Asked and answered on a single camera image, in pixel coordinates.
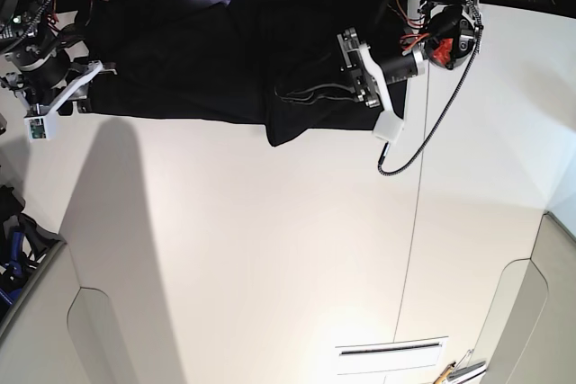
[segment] red wire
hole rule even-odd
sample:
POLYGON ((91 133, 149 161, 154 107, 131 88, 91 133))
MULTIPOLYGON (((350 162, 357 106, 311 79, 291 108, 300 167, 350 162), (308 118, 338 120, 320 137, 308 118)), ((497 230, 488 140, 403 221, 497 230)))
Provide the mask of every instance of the red wire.
POLYGON ((423 34, 419 35, 414 41, 412 41, 412 43, 411 43, 408 47, 406 47, 406 48, 404 49, 404 51, 410 51, 411 49, 413 49, 414 47, 416 47, 416 45, 417 45, 420 41, 424 40, 424 39, 427 38, 428 36, 430 36, 429 33, 423 33, 423 34))
POLYGON ((398 9, 400 10, 402 16, 404 17, 404 19, 406 20, 406 22, 414 27, 418 27, 418 28, 422 28, 424 27, 424 24, 420 23, 420 22, 416 22, 416 21, 420 21, 423 20, 424 17, 422 18, 418 18, 416 21, 415 20, 411 20, 408 15, 404 12, 404 10, 402 9, 402 6, 400 5, 400 0, 396 0, 396 4, 398 5, 398 9))

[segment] vent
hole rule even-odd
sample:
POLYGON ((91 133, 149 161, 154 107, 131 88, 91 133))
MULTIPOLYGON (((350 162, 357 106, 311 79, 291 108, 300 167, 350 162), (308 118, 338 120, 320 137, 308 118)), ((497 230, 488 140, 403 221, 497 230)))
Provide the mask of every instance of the vent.
POLYGON ((399 344, 340 346, 337 374, 402 371, 437 366, 447 337, 399 344))

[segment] white surface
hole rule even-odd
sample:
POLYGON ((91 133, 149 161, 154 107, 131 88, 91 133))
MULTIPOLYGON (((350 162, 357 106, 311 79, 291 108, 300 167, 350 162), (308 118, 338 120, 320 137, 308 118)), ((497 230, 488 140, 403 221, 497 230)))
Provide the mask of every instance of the white surface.
POLYGON ((1 382, 92 384, 68 336, 68 310, 79 289, 63 248, 0 345, 1 382))
POLYGON ((576 155, 558 184, 548 204, 548 209, 564 226, 576 234, 576 218, 574 217, 576 215, 576 155))
MULTIPOLYGON (((576 22, 482 10, 481 55, 425 151, 396 334, 449 335, 444 365, 475 346, 502 270, 531 255, 576 148, 576 22)), ((459 75, 430 69, 428 130, 459 75)))
POLYGON ((337 349, 337 374, 363 374, 437 366, 447 338, 337 349))
MULTIPOLYGON (((391 164, 422 140, 426 84, 391 164)), ((370 132, 271 148, 260 127, 74 116, 27 147, 18 102, 0 112, 7 173, 46 228, 70 203, 61 232, 139 382, 329 382, 335 346, 392 341, 419 165, 384 181, 370 132)))

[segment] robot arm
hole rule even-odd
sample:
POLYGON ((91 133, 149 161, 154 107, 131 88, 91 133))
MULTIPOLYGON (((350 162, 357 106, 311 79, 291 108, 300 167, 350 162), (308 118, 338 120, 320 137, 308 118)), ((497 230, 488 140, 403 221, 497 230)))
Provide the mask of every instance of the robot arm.
POLYGON ((53 0, 1 0, 0 53, 19 73, 0 80, 27 111, 30 140, 50 138, 58 110, 86 96, 90 81, 105 70, 101 62, 72 61, 66 52, 83 39, 74 24, 50 26, 53 0))
POLYGON ((438 67, 452 70, 472 56, 464 72, 464 80, 473 58, 480 51, 482 19, 477 10, 478 3, 479 0, 422 0, 420 12, 424 20, 418 34, 414 35, 418 42, 411 44, 409 49, 395 58, 373 58, 368 44, 358 39, 355 29, 338 35, 344 59, 343 70, 348 73, 349 81, 354 85, 357 101, 370 108, 383 107, 373 130, 373 134, 385 142, 378 164, 382 175, 399 174, 416 160, 451 104, 446 106, 417 154, 400 170, 386 173, 382 169, 384 159, 404 129, 404 119, 394 112, 387 85, 423 74, 426 59, 438 67))

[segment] black fabric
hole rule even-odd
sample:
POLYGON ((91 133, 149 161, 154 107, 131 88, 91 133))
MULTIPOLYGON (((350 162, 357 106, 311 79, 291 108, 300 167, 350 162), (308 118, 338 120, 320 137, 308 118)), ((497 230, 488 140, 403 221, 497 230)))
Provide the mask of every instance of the black fabric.
MULTIPOLYGON (((98 76, 93 112, 155 119, 265 124, 272 146, 306 129, 371 130, 380 111, 361 103, 286 102, 278 87, 340 83, 336 35, 359 26, 355 0, 232 0, 197 11, 183 0, 100 4, 88 26, 93 58, 118 75, 98 76)), ((384 20, 373 51, 398 53, 401 22, 384 20)), ((403 116, 406 85, 389 87, 403 116)))

